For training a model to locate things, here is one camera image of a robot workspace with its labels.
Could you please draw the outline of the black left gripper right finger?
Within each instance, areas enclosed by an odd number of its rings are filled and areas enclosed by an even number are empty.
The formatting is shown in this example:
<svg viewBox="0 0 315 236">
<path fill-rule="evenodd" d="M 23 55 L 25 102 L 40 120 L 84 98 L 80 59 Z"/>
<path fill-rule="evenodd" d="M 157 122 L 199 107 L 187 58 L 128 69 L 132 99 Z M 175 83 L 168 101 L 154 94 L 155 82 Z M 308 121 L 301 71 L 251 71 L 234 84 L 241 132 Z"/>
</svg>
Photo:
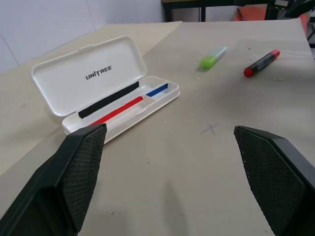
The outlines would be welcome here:
<svg viewBox="0 0 315 236">
<path fill-rule="evenodd" d="M 250 189 L 277 236 L 315 234 L 315 168 L 286 139 L 234 128 Z"/>
</svg>

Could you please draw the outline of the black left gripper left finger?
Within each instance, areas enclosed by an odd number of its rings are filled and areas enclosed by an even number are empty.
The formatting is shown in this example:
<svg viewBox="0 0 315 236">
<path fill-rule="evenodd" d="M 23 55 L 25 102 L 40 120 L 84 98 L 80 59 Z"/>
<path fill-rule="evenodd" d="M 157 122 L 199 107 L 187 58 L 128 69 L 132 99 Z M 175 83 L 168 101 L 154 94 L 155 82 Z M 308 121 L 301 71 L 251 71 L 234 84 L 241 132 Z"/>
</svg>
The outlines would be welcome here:
<svg viewBox="0 0 315 236">
<path fill-rule="evenodd" d="M 93 197 L 105 124 L 69 134 L 31 176 L 0 220 L 2 236 L 76 236 Z"/>
</svg>

